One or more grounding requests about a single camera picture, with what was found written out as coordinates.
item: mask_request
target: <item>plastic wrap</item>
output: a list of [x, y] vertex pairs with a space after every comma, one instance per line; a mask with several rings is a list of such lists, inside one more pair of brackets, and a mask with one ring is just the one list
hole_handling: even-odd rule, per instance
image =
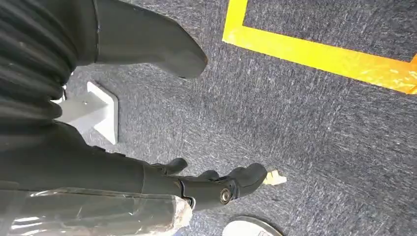
[[0, 190], [0, 235], [170, 236], [192, 210], [181, 198], [87, 189]]

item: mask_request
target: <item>white bracket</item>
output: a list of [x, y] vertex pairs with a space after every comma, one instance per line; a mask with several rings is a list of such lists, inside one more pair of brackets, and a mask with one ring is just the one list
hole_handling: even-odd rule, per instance
[[113, 145], [118, 142], [119, 101], [103, 87], [87, 82], [87, 94], [65, 100], [59, 105], [62, 116], [57, 120], [85, 133], [94, 128]]

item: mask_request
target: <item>black robotic arm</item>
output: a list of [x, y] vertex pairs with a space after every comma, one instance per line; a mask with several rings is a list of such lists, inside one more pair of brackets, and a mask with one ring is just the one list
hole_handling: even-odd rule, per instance
[[118, 0], [0, 1], [0, 181], [18, 189], [63, 187], [169, 194], [196, 209], [226, 205], [255, 191], [260, 164], [220, 177], [175, 176], [187, 164], [150, 165], [88, 146], [54, 119], [77, 65], [153, 63], [182, 78], [198, 77], [207, 58], [175, 21]]

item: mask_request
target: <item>yellow tape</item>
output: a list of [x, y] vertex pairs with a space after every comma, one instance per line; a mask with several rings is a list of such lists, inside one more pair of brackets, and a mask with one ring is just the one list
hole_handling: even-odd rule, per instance
[[230, 0], [223, 41], [396, 91], [417, 94], [417, 55], [399, 61], [243, 26], [247, 0]]

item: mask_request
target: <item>small paper scrap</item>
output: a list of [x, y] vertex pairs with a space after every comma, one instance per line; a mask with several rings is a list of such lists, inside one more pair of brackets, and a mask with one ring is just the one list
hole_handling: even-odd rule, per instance
[[267, 184], [267, 185], [279, 185], [282, 183], [287, 182], [287, 177], [285, 176], [280, 176], [278, 174], [278, 171], [271, 171], [268, 172], [267, 177], [265, 178], [263, 184]]

